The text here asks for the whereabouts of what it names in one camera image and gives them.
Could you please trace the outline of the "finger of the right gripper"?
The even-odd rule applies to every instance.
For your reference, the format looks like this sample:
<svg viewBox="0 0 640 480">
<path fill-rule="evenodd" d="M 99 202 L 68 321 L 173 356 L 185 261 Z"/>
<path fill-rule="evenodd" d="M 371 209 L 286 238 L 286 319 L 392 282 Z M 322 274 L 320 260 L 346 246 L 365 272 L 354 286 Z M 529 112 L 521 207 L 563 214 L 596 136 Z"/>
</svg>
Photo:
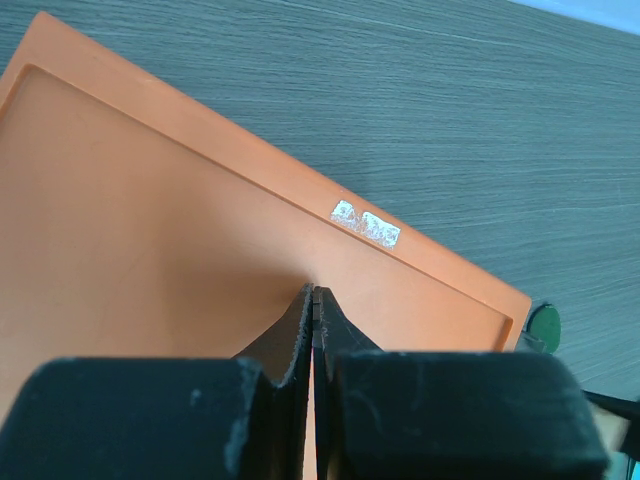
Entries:
<svg viewBox="0 0 640 480">
<path fill-rule="evenodd" d="M 520 333 L 517 341 L 518 352 L 535 352 L 544 353 L 546 344 L 543 340 L 531 335 L 529 332 L 523 330 Z"/>
<path fill-rule="evenodd" d="M 637 420 L 639 418 L 639 402 L 619 399 L 590 391 L 583 391 L 585 397 L 599 408 L 607 410 L 614 415 L 626 420 Z"/>
</svg>

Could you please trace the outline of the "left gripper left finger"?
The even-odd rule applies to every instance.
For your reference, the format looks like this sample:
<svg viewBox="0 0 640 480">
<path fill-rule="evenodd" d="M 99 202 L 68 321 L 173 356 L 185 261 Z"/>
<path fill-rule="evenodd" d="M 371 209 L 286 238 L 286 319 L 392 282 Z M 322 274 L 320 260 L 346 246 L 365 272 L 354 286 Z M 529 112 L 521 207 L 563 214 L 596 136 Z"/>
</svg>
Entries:
<svg viewBox="0 0 640 480">
<path fill-rule="evenodd" d="M 231 358 L 60 357 L 1 428 L 5 479 L 299 479 L 311 289 Z"/>
</svg>

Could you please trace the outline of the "orange drawer organizer box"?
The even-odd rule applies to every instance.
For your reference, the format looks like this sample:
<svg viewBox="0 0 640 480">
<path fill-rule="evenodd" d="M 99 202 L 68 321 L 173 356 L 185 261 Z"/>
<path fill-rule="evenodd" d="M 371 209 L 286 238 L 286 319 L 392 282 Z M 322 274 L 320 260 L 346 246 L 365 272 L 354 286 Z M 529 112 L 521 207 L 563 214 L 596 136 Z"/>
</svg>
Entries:
<svg viewBox="0 0 640 480">
<path fill-rule="evenodd" d="M 509 353 L 529 299 L 49 14 L 1 79 L 1 428 L 60 357 L 231 358 L 311 289 L 385 351 Z"/>
</svg>

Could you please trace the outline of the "green round puff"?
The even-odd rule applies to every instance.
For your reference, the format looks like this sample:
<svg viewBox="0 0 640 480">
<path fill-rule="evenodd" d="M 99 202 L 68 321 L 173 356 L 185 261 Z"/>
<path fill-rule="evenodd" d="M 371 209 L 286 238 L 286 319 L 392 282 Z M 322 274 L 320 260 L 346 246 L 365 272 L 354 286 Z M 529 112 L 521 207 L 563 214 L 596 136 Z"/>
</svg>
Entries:
<svg viewBox="0 0 640 480">
<path fill-rule="evenodd" d="M 527 334 L 544 345 L 544 353 L 555 353 L 561 342 L 562 325 L 558 309 L 550 303 L 537 307 L 530 315 Z"/>
</svg>

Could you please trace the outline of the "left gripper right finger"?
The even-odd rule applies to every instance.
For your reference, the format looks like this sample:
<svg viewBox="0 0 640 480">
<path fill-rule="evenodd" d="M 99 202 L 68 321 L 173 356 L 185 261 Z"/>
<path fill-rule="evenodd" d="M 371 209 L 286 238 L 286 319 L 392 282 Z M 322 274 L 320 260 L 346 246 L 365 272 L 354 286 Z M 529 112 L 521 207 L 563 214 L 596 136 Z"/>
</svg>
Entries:
<svg viewBox="0 0 640 480">
<path fill-rule="evenodd" d="M 568 369 L 539 353 L 380 349 L 313 292 L 321 479 L 599 479 L 609 456 Z"/>
</svg>

